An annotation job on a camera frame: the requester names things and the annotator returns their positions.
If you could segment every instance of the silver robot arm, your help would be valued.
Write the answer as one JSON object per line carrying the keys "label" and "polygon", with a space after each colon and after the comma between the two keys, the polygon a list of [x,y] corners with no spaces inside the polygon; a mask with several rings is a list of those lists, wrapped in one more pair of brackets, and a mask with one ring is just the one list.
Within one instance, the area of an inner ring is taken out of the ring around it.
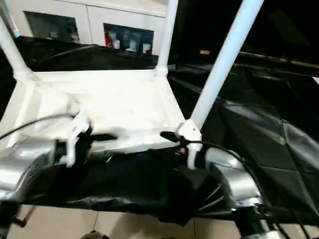
{"label": "silver robot arm", "polygon": [[219,178],[231,210],[263,203],[254,179],[233,155],[218,148],[209,148],[204,160],[205,169]]}
{"label": "silver robot arm", "polygon": [[27,138],[0,153],[0,200],[23,202],[41,169],[55,161],[56,140]]}

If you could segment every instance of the white plastic bracket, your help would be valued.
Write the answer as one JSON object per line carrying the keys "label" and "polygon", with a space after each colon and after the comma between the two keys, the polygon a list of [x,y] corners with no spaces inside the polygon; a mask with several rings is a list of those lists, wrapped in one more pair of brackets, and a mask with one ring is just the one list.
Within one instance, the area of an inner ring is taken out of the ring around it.
{"label": "white plastic bracket", "polygon": [[67,155],[60,159],[60,163],[65,163],[67,167],[72,167],[75,163],[75,144],[79,140],[79,134],[85,133],[90,127],[88,118],[79,113],[71,122],[69,135],[66,142]]}
{"label": "white plastic bracket", "polygon": [[[201,141],[201,133],[192,119],[187,119],[176,130],[176,134],[184,136],[187,140]],[[201,150],[202,145],[199,143],[190,143],[187,145],[188,158],[187,167],[195,169],[195,157]]]}

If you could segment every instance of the glass cabinet door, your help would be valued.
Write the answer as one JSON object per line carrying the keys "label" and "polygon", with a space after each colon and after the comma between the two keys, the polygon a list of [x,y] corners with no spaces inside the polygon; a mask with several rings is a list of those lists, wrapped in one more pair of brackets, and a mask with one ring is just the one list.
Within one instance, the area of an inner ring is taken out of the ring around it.
{"label": "glass cabinet door", "polygon": [[104,23],[105,45],[138,54],[151,55],[154,32],[127,26]]}
{"label": "glass cabinet door", "polygon": [[24,12],[34,37],[80,43],[75,18]]}

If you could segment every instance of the floor tile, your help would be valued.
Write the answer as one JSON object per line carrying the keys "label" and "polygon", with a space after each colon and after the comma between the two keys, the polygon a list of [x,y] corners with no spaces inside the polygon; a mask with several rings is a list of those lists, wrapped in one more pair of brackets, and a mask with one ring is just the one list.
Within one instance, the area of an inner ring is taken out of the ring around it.
{"label": "floor tile", "polygon": [[100,212],[95,230],[111,239],[194,239],[193,226],[193,220],[181,227],[147,215]]}
{"label": "floor tile", "polygon": [[239,239],[240,235],[233,221],[194,219],[196,239]]}
{"label": "floor tile", "polygon": [[[24,206],[19,218],[29,210]],[[91,210],[36,207],[24,228],[11,226],[8,239],[79,239],[93,229],[96,216]]]}

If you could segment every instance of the wire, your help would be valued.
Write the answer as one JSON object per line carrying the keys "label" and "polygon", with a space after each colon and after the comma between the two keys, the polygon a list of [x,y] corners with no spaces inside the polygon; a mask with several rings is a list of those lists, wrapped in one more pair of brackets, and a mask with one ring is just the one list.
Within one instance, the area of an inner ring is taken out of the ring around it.
{"label": "wire", "polygon": [[35,124],[35,123],[38,123],[40,121],[52,120],[52,119],[57,119],[57,118],[74,118],[74,117],[75,117],[75,115],[71,115],[71,114],[57,114],[57,115],[50,115],[50,116],[46,116],[46,117],[43,117],[43,118],[35,119],[33,121],[25,123],[25,124],[19,126],[18,128],[14,128],[13,130],[1,135],[0,136],[0,140],[4,139],[5,137],[7,137],[7,136],[9,136],[11,134],[13,134],[16,131],[19,131],[19,130],[25,128],[25,127],[28,127],[28,126],[30,126],[32,124]]}
{"label": "wire", "polygon": [[[218,148],[220,150],[223,150],[224,152],[226,153],[229,153],[231,154],[232,156],[234,156],[236,159],[238,159],[239,162],[241,162],[243,164],[243,166],[245,166],[246,170],[248,171],[248,173],[254,178],[254,180],[256,181],[256,183],[259,185],[259,182],[256,178],[256,176],[254,175],[253,173],[253,170],[251,169],[251,167],[246,163],[246,161],[244,160],[243,157],[241,157],[240,155],[238,155],[237,153],[227,149],[227,148],[224,148],[218,144],[215,144],[215,143],[211,143],[211,142],[205,142],[205,141],[189,141],[187,140],[187,142],[189,143],[200,143],[200,144],[203,144],[203,145],[207,145],[207,146],[211,146],[211,147],[214,147],[214,148]],[[271,212],[271,204],[270,204],[270,201],[268,200],[265,192],[263,191],[262,187],[258,187],[261,194],[263,195],[263,199],[268,207],[268,210]],[[279,222],[275,219],[274,217],[274,222],[275,222],[275,225],[277,226],[278,230],[281,232],[281,234],[286,238],[286,239],[290,239],[289,235],[285,232],[285,230],[281,227],[281,225],[279,224]],[[305,236],[307,239],[309,239],[309,235],[307,233],[307,231],[304,231],[305,233]]]}

